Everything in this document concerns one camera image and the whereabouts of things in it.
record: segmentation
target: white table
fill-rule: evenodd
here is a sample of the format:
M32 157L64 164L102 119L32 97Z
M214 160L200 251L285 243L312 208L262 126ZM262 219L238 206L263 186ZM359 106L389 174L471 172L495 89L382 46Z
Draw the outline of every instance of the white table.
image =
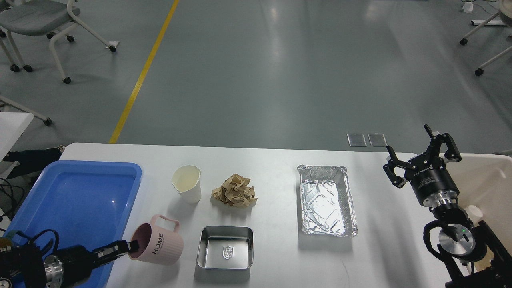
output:
M8 170L12 169L10 165L3 166L1 160L23 134L23 131L25 131L32 119L34 119L32 113L0 113L0 175L2 175L3 172L9 174ZM4 217L0 222L0 228L6 229L10 223L11 221L7 217Z
M434 220L409 185L397 189L382 165L386 153L203 148L74 143L61 159L134 162L142 182L123 239L157 213L181 222L185 241L177 264L162 266L116 260L107 288L169 287L444 287L442 262L422 241ZM413 154L398 153L401 159ZM202 199L186 204L170 182L186 164L202 170ZM359 235L306 235L298 228L300 164L348 168ZM212 189L231 174L251 178L258 201L236 209L211 200ZM250 272L205 271L196 265L199 238L207 225L246 225L254 230Z

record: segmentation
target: yellow floor line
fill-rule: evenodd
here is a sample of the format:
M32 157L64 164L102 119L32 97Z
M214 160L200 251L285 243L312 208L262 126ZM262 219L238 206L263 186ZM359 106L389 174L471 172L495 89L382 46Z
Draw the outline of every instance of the yellow floor line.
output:
M121 134L121 131L123 130L124 123L126 122L126 119L128 118L130 111L132 110L132 106L133 103L135 102L135 99L137 99L137 95L139 95L140 87L142 86L142 83L144 83L147 71L151 67L151 63L155 58L155 55L158 51L158 47L160 47L160 43L162 42L167 27L169 26L170 20L173 18L174 11L178 6L179 1L180 0L174 0L173 6L170 8L169 14L167 15L167 18L165 19L165 22L162 25L162 29L160 29L160 33L158 33L157 40L155 41L155 44L153 44L153 48L151 49L150 55L147 57L146 64L144 64L144 68L142 68L142 72L140 72L139 79L137 80L135 87L133 87L132 94L128 99L128 103L126 103L126 106L124 107L124 111L121 114L119 121L117 122L116 128L112 133L112 137L110 137L109 143L116 143L117 139L119 138L119 134Z

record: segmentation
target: mug handle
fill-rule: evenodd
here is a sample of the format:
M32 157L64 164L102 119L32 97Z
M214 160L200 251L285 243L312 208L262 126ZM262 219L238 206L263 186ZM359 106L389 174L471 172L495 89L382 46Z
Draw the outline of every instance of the mug handle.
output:
M158 217L160 217L162 219L165 219L167 221L174 222L174 230L173 231L174 232L178 232L179 231L179 229L180 229L180 222L178 220L169 219L169 218L167 218L167 217L165 217L165 216L163 216L161 214L157 214L157 215L153 216L151 218L150 224L151 225L156 225L155 223L156 223Z

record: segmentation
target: shoe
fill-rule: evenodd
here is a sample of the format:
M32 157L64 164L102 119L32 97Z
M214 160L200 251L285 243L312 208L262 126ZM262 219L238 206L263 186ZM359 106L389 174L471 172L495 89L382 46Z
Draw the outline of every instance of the shoe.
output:
M64 149L66 149L67 145L59 145L57 147L50 147L50 148L47 148L47 149L59 149L60 153L62 154L64 152Z

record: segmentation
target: chair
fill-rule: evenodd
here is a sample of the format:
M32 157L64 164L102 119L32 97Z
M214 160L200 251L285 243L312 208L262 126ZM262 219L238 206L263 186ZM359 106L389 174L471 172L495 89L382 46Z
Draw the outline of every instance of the chair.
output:
M473 30L471 30L468 34L466 34L462 40L460 41L461 45L467 44L467 38L473 35L475 32L477 32L480 28L485 26L487 23L489 23L492 19L496 18L497 16L500 16L501 20L507 24L507 26L512 27L512 0L500 0L499 3L499 10L496 14L492 15L489 19L482 22L480 25L475 27ZM492 62L496 61L498 58L502 57L506 53L512 51L512 46L503 50L498 55L494 56L493 58L489 59L484 64L480 65L477 70L475 70L475 75L480 76L483 74L483 68L485 68L487 65L491 64Z
M53 124L53 121L52 119L50 119L49 117L46 117L38 112L35 112L34 110L31 110L31 109L28 109L27 107L21 105L21 104L18 104L14 101L12 101L11 99L9 98L5 98L3 97L1 94L0 94L0 104L6 104L6 105L9 105L13 108L16 108L22 112L27 112L27 113L32 113L34 114L34 117L36 117L37 119L40 119L46 126L50 126L51 124Z
M12 38L12 32L28 36L46 34L48 38L51 38L50 51L52 52L57 64L62 82L65 84L71 83L71 78L66 76L64 69L62 68L57 51L55 50L55 42L61 37L67 35L78 25L84 27L98 40L108 46L111 52L116 52L116 47L114 45L110 45L107 40L78 18L78 15L80 15L80 9L72 5L74 1L77 0L68 0L68 3L64 4L51 0L32 0L25 4L12 7L0 14L0 26L7 29L7 38L9 39L14 53L22 65L24 62L14 39ZM67 23L71 23L71 25L64 28L64 25ZM50 37L49 34L52 34L52 31L58 31L58 33L53 37Z
M7 3L5 0L0 0L0 12L7 10L11 5ZM7 47L4 44L4 41L2 38L7 37L4 31L0 29L0 46L2 47L2 50L4 51L5 55L7 56L7 59L9 60L9 63L11 64L11 71L12 72L19 72L19 66L14 63L14 59L11 56L11 53L9 53L9 50L7 50Z

